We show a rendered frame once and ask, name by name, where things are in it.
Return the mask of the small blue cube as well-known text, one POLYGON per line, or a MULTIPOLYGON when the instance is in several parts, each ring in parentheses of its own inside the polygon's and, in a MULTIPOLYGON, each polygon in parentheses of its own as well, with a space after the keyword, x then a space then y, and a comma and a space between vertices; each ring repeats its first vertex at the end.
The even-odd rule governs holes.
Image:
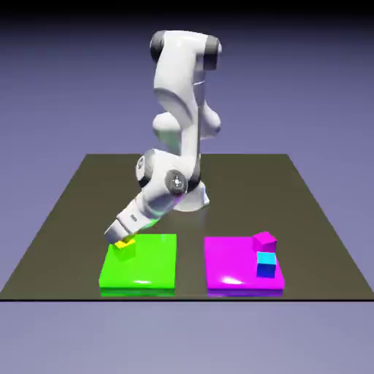
POLYGON ((260 278, 274 278, 277 259, 274 252, 256 253, 256 274, 260 278))

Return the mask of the large green box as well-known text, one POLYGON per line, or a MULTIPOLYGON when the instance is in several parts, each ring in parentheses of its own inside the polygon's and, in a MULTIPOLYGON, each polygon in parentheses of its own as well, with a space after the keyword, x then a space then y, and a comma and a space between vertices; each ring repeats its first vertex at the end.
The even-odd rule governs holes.
POLYGON ((120 261, 110 244, 99 276, 103 297, 175 295, 176 234, 139 234, 135 257, 120 261))

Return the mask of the small magenta cube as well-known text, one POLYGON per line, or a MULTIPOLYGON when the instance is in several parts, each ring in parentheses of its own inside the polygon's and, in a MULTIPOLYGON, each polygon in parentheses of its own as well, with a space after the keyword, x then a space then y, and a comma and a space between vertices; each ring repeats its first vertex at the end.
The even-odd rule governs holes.
POLYGON ((252 237, 252 246, 255 252, 275 253, 278 240, 269 232, 260 232, 252 237))

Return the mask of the large magenta box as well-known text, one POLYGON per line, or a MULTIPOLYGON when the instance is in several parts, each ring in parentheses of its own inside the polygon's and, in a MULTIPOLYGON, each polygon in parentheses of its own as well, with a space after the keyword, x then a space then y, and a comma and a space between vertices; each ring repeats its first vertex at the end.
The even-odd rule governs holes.
POLYGON ((285 280, 277 260, 274 278, 256 274, 252 237, 206 237, 205 266, 210 297, 280 297, 285 280))

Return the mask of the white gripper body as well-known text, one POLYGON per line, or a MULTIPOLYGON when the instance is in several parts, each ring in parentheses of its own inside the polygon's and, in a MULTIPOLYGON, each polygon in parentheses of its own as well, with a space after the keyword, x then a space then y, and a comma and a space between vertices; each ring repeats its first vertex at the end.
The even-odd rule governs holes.
POLYGON ((150 213, 124 209, 107 228, 104 238, 108 243, 116 243, 144 229, 152 220, 153 215, 150 213))

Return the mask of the small yellow cube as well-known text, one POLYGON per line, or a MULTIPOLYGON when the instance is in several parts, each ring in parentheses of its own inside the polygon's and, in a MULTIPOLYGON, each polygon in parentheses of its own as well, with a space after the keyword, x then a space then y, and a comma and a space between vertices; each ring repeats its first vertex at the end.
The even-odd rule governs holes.
POLYGON ((123 240, 117 241, 113 248, 115 256, 122 262, 135 257, 136 241, 134 236, 128 236, 123 240))

